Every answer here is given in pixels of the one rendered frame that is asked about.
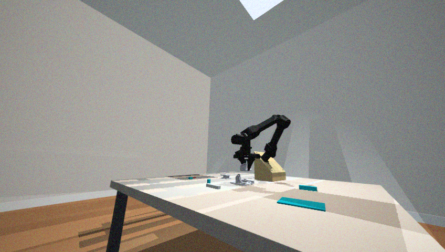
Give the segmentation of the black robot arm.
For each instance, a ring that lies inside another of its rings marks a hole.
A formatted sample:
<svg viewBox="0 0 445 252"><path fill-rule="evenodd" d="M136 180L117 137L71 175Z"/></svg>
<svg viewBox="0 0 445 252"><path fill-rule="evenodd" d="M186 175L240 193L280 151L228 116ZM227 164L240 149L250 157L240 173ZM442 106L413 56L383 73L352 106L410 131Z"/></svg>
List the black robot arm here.
<svg viewBox="0 0 445 252"><path fill-rule="evenodd" d="M241 134L236 134L231 137L232 144L239 144L239 145L250 145L250 140L256 138L261 131L267 129L268 127L274 125L277 123L277 128L273 134L273 137L269 143L266 144L264 150L265 153L261 155L260 157L263 159L264 162L268 162L268 159L270 157L276 156L276 150L277 150L277 142L283 132L284 129L286 129L290 125L290 120L285 117L284 115L273 115L272 117L268 118L267 120L259 123L258 125L252 125L242 132ZM245 135L247 134L247 136ZM236 157L243 157L244 155L248 155L247 149L240 148L240 150L235 152Z"/></svg>

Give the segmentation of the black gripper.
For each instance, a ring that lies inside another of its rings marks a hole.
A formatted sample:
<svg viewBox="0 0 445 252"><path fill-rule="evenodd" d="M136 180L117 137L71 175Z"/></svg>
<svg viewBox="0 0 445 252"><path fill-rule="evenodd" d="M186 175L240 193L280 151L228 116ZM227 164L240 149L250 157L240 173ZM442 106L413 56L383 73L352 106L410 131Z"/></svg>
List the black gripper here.
<svg viewBox="0 0 445 252"><path fill-rule="evenodd" d="M252 147L250 147L250 145L242 145L241 148L247 149L248 156L244 155L243 157L236 157L236 155L234 154L234 158L238 159L241 162L241 164L246 163L246 161L247 161L247 166L248 166L248 171L249 171L254 160L260 159L260 154L255 154L255 153L252 154L250 151L250 149L252 149ZM245 159L245 158L248 158L248 159Z"/></svg>

